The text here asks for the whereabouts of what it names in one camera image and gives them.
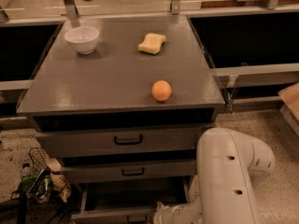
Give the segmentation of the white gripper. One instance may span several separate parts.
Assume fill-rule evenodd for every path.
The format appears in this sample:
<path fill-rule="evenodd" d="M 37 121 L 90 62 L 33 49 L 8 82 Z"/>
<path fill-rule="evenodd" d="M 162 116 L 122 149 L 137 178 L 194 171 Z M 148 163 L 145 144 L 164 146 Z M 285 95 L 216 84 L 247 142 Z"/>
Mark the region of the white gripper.
<path fill-rule="evenodd" d="M 153 224 L 172 224 L 173 208 L 157 202 L 156 212 L 153 216 Z"/>

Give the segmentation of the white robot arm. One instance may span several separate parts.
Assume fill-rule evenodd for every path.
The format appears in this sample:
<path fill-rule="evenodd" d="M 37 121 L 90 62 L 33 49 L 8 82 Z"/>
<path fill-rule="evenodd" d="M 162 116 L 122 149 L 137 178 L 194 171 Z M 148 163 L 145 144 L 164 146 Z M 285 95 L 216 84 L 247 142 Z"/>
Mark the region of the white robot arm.
<path fill-rule="evenodd" d="M 158 202 L 153 224 L 261 224 L 253 186 L 275 166 L 275 155 L 264 141 L 211 128 L 197 145 L 199 195 L 175 206 Z"/>

